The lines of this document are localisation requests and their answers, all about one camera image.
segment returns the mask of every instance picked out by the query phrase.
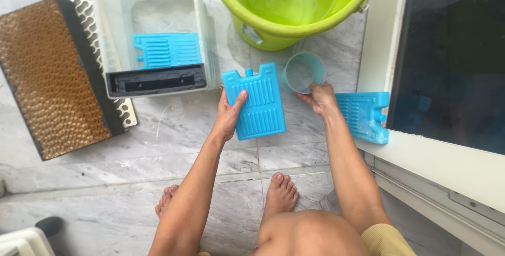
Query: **dark glass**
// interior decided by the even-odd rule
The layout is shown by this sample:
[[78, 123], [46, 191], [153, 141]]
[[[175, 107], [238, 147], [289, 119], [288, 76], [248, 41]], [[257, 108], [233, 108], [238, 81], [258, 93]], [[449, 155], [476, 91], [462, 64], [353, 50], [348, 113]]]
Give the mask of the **dark glass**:
[[505, 0], [407, 0], [387, 128], [505, 154]]

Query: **green bucket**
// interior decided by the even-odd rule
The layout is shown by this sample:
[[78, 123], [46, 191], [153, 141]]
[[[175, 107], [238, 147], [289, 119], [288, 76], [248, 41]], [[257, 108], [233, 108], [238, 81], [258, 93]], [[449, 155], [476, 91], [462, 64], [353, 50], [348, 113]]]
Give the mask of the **green bucket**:
[[267, 51], [335, 27], [367, 0], [223, 0], [235, 29], [250, 45]]

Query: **finger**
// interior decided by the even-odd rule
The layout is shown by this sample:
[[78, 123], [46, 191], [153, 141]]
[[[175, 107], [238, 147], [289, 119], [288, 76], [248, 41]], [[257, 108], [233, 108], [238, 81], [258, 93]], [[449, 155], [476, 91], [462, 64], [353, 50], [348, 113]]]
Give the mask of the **finger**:
[[248, 100], [248, 92], [244, 89], [238, 95], [237, 99], [235, 100], [235, 104], [233, 104], [232, 108], [238, 113], [247, 100]]
[[224, 88], [220, 89], [221, 98], [219, 98], [219, 104], [228, 104], [228, 98], [226, 97], [226, 91]]
[[296, 93], [295, 95], [301, 100], [303, 100], [305, 103], [312, 105], [313, 102], [312, 94]]
[[316, 88], [316, 87], [318, 87], [318, 86], [320, 86], [320, 85], [318, 85], [317, 83], [311, 83], [311, 85], [309, 85], [309, 89], [310, 89], [311, 91], [314, 91], [314, 88]]

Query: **white plastic object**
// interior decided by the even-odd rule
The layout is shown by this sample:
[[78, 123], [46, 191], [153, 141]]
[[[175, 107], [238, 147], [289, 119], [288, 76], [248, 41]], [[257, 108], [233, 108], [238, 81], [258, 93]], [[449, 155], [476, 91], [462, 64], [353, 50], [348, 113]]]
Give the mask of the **white plastic object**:
[[37, 227], [0, 235], [0, 255], [9, 256], [12, 252], [19, 256], [55, 256], [46, 235]]
[[93, 6], [105, 73], [134, 71], [142, 67], [142, 62], [136, 59], [141, 53], [133, 46], [133, 34], [198, 32], [206, 87], [152, 95], [217, 87], [218, 76], [211, 59], [208, 17], [203, 0], [93, 0]]

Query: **toe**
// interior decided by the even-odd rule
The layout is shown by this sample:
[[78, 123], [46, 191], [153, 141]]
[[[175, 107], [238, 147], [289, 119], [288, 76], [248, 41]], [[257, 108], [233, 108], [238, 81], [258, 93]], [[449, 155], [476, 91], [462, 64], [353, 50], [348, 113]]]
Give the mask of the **toe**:
[[172, 194], [172, 196], [173, 196], [175, 194], [175, 191], [177, 191], [178, 188], [179, 188], [179, 185], [170, 186], [170, 188], [169, 188], [170, 194]]
[[284, 180], [282, 180], [282, 185], [281, 185], [282, 188], [284, 188], [284, 189], [287, 188], [287, 184], [289, 183], [290, 178], [291, 177], [289, 177], [289, 175], [284, 175]]
[[270, 182], [270, 186], [274, 186], [275, 185], [277, 187], [280, 187], [283, 180], [284, 179], [283, 179], [282, 173], [281, 172], [277, 172], [272, 177], [272, 182]]

